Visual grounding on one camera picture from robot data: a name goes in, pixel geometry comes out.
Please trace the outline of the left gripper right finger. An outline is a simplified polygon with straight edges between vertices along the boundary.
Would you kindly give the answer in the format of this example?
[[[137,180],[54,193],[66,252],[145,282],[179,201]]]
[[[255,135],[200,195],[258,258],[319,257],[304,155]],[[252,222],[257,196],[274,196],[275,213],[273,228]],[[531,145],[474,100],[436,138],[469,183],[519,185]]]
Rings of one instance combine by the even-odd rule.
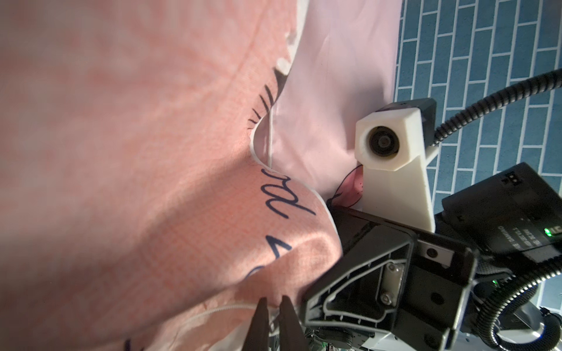
[[[299,318],[291,299],[284,295],[279,314],[280,351],[307,351],[305,338]]]

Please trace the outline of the light pink strawberry pillow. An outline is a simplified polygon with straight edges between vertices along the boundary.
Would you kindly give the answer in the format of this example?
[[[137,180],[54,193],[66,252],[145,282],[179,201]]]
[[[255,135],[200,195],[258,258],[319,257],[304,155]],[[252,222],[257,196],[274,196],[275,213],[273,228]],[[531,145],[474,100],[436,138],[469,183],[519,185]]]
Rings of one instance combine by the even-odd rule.
[[[297,24],[259,95],[252,147],[268,167],[307,184],[329,206],[363,189],[357,121],[392,102],[401,1],[297,1]]]

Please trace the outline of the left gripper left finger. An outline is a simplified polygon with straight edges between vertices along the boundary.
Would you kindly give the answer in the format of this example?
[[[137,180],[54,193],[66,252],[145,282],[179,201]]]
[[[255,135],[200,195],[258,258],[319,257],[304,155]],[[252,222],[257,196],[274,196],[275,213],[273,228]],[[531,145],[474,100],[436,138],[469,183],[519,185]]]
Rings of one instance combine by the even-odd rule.
[[[269,349],[269,310],[267,298],[259,300],[247,332],[247,351]]]

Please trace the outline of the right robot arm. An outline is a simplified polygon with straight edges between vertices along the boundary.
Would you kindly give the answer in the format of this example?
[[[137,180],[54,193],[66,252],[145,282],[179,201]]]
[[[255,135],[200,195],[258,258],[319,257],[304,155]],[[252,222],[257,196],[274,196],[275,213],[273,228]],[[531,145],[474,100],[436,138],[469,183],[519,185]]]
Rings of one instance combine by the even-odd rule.
[[[493,350],[554,350],[561,315],[531,306],[561,275],[561,198],[521,163],[442,201],[430,233],[335,207],[342,258],[304,294],[313,336],[365,348],[395,335],[450,350],[461,333]]]

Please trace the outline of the salmon pink feather pillow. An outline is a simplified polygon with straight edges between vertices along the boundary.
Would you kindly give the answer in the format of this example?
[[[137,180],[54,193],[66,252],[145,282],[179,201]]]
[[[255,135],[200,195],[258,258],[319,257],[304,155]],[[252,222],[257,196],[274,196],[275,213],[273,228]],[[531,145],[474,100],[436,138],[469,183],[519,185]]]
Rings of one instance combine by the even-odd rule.
[[[336,263],[253,150],[302,11],[1,3],[1,349],[204,350]]]

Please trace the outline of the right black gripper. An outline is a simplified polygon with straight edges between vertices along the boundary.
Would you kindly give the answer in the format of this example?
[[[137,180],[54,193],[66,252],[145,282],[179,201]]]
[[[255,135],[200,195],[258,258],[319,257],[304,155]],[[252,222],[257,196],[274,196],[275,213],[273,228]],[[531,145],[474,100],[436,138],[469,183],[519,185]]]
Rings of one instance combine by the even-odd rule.
[[[332,209],[343,255],[303,295],[304,326],[354,349],[394,335],[415,350],[450,350],[479,253],[464,241],[354,209]]]

